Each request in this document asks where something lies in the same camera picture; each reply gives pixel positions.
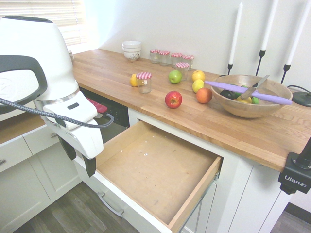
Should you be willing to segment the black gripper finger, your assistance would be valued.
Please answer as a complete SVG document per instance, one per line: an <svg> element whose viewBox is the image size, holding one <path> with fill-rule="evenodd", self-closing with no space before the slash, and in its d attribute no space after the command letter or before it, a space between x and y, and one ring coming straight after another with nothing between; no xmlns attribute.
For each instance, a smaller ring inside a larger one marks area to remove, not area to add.
<svg viewBox="0 0 311 233"><path fill-rule="evenodd" d="M93 176L96 171L96 158L88 159L85 156L83 156L83 160L86 166L86 172L89 177Z"/></svg>
<svg viewBox="0 0 311 233"><path fill-rule="evenodd" d="M66 142L63 138L59 138L59 141L63 149L65 150L65 153L68 156L68 158L70 158L71 160L74 160L76 158L75 148L71 146L68 142Z"/></svg>

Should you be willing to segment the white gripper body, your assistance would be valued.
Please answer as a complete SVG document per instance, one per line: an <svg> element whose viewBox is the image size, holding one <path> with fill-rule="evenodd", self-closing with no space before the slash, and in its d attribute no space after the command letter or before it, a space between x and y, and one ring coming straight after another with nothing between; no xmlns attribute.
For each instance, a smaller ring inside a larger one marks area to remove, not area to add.
<svg viewBox="0 0 311 233"><path fill-rule="evenodd" d="M83 95L81 91L58 100L34 100L38 110L55 113L77 121L97 125L94 120L98 112L96 107ZM70 122L60 125L52 117L41 117L46 125L67 143L77 149L87 159L93 159L104 149L100 129L78 126Z"/></svg>

